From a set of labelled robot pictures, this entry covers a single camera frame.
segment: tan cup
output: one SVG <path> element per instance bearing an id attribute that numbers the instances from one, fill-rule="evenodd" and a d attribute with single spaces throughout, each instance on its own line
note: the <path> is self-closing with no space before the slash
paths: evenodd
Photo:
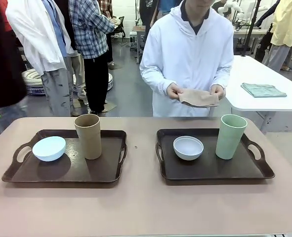
<path id="1" fill-rule="evenodd" d="M 102 154 L 100 118 L 81 115 L 75 120 L 76 131 L 86 159 L 97 159 Z"/>

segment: white wall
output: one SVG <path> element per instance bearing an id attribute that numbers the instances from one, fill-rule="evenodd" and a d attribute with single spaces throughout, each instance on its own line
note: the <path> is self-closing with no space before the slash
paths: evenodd
<path id="1" fill-rule="evenodd" d="M 120 17 L 124 16 L 124 30 L 126 38 L 129 38 L 129 33 L 135 25 L 135 0 L 112 0 L 113 15 Z"/>

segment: bowl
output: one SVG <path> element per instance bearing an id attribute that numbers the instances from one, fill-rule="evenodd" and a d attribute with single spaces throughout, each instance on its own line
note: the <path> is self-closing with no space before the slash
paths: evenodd
<path id="1" fill-rule="evenodd" d="M 33 154 L 42 161 L 59 159 L 66 150 L 66 140 L 62 137 L 46 137 L 33 146 Z"/>
<path id="2" fill-rule="evenodd" d="M 176 155 L 181 159 L 194 160 L 203 153 L 204 145 L 195 137 L 182 136 L 175 139 L 173 148 Z"/>

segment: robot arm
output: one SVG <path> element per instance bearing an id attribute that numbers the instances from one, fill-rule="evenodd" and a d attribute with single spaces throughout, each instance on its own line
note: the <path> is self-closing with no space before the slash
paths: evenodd
<path id="1" fill-rule="evenodd" d="M 230 7 L 233 8 L 237 12 L 242 12 L 243 13 L 242 9 L 239 7 L 239 5 L 238 5 L 236 0 L 227 0 L 226 4 L 223 7 L 220 7 L 218 9 L 219 15 L 224 16 L 224 12 L 227 12 L 228 8 L 230 8 Z"/>

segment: person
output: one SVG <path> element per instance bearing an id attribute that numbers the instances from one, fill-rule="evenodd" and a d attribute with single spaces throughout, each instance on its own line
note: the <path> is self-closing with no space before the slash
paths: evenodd
<path id="1" fill-rule="evenodd" d="M 65 18 L 65 27 L 71 40 L 71 47 L 74 51 L 76 51 L 75 35 L 74 35 L 72 24 L 70 21 L 68 1 L 67 0 L 54 0 L 54 1 L 59 7 L 63 17 Z M 71 57 L 71 65 L 72 65 L 74 74 L 76 76 L 76 88 L 77 88 L 78 100 L 83 101 L 85 105 L 88 105 L 86 92 L 84 90 L 85 88 L 84 61 L 81 54 L 75 53 L 74 56 Z"/>
<path id="2" fill-rule="evenodd" d="M 76 48 L 84 58 L 90 112 L 108 112 L 104 108 L 108 88 L 106 34 L 113 32 L 115 26 L 101 14 L 97 0 L 69 0 L 69 14 Z"/>
<path id="3" fill-rule="evenodd" d="M 140 0 L 140 18 L 146 26 L 146 37 L 153 24 L 181 2 L 182 0 Z"/>
<path id="4" fill-rule="evenodd" d="M 53 0 L 9 0 L 5 13 L 26 58 L 42 78 L 51 113 L 79 116 L 73 106 L 70 59 L 75 52 L 58 6 Z"/>
<path id="5" fill-rule="evenodd" d="M 5 16 L 7 2 L 0 1 L 0 134 L 16 119 L 26 117 L 23 99 L 27 95 L 21 75 L 21 56 Z"/>
<path id="6" fill-rule="evenodd" d="M 261 17 L 259 20 L 257 20 L 257 22 L 255 23 L 254 26 L 256 27 L 260 27 L 262 22 L 267 18 L 269 17 L 270 15 L 272 15 L 275 10 L 276 10 L 276 7 L 278 6 L 278 4 L 280 3 L 280 0 L 277 0 L 275 4 L 273 4 L 269 10 L 267 10 Z M 257 47 L 256 49 L 256 52 L 255 52 L 255 56 L 254 56 L 254 59 L 257 60 L 258 62 L 262 63 L 263 61 L 263 58 L 264 58 L 264 55 L 265 55 L 265 50 L 270 47 L 271 48 L 271 39 L 272 39 L 272 36 L 273 36 L 273 33 L 271 32 L 271 29 L 272 29 L 272 24 L 269 28 L 269 30 L 267 31 L 267 33 L 264 35 L 264 37 L 261 39 L 260 41 L 260 44 L 259 46 Z M 290 63 L 291 63 L 291 60 L 292 60 L 292 47 L 290 48 L 289 50 L 289 53 L 281 67 L 281 70 L 282 71 L 290 71 Z"/>
<path id="7" fill-rule="evenodd" d="M 224 97 L 234 58 L 233 27 L 212 2 L 184 0 L 149 31 L 140 71 L 153 90 L 153 116 L 207 116 L 209 109 L 178 101 L 183 88 Z"/>
<path id="8" fill-rule="evenodd" d="M 211 7 L 218 13 L 218 9 L 220 7 L 225 6 L 227 0 L 220 0 L 215 2 Z M 231 8 L 228 8 L 228 11 L 224 12 L 224 17 L 226 17 L 228 20 L 231 18 Z"/>
<path id="9" fill-rule="evenodd" d="M 278 72 L 292 47 L 292 0 L 281 0 L 274 12 L 271 49 L 265 65 Z"/>
<path id="10" fill-rule="evenodd" d="M 113 17 L 113 7 L 112 7 L 112 0 L 98 0 L 100 5 L 101 13 L 106 16 L 110 21 L 112 21 Z M 113 61 L 113 47 L 112 47 L 112 34 L 106 34 L 106 42 L 108 46 L 107 50 L 107 64 L 110 70 L 115 70 L 121 68 L 121 66 L 117 65 Z"/>
<path id="11" fill-rule="evenodd" d="M 26 66 L 16 46 L 16 35 L 5 15 L 6 8 L 7 8 L 7 0 L 0 0 L 0 12 L 2 14 L 4 29 L 5 29 L 5 34 L 6 34 L 5 39 L 8 40 L 8 44 L 11 45 L 13 48 L 12 53 L 10 54 L 10 59 L 12 61 L 12 64 L 18 67 L 19 71 L 22 73 L 26 71 Z"/>

